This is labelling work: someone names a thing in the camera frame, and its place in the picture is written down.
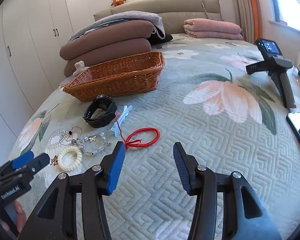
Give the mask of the person's left hand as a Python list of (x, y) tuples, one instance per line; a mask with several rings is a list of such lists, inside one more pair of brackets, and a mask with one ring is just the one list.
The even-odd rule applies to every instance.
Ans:
[[(26, 223), (26, 213), (25, 211), (23, 210), (21, 204), (15, 200), (14, 203), (13, 203), (13, 207), (14, 207), (14, 210), (16, 212), (16, 215), (17, 215), (17, 224), (16, 224), (16, 227), (17, 227), (17, 230), (19, 233), (21, 233), (25, 223)], [(2, 219), (0, 219), (0, 225), (4, 228), (5, 231), (10, 231), (10, 227), (8, 226), (8, 224), (3, 221)]]

